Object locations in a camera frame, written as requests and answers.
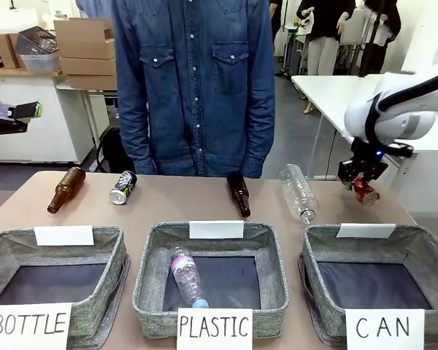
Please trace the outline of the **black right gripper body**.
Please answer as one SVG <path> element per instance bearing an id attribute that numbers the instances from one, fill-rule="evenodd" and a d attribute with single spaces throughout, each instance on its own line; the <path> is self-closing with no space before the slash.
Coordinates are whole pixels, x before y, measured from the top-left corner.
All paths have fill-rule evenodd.
<path id="1" fill-rule="evenodd" d="M 363 179 L 366 171 L 380 177 L 388 168 L 388 164 L 383 161 L 385 153 L 359 138 L 354 138 L 350 150 L 351 158 L 339 162 L 337 176 L 342 182 L 353 181 L 357 177 Z"/>

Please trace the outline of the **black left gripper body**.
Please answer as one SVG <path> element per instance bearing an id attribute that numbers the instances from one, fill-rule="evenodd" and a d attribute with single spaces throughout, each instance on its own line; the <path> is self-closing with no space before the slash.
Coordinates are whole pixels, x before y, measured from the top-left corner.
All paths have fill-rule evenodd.
<path id="1" fill-rule="evenodd" d="M 0 101 L 0 135 L 19 132 L 19 125 L 13 117 L 15 106 Z"/>

